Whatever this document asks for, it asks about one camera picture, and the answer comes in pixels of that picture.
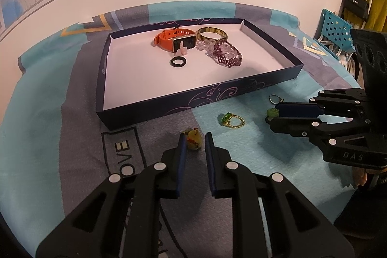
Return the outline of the right hand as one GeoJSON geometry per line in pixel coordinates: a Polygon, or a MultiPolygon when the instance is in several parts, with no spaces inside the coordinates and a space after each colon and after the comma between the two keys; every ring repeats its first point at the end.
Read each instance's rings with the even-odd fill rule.
{"type": "Polygon", "coordinates": [[[352,168],[352,177],[354,180],[355,187],[364,186],[366,184],[367,178],[368,178],[367,169],[353,167],[352,168]]]}

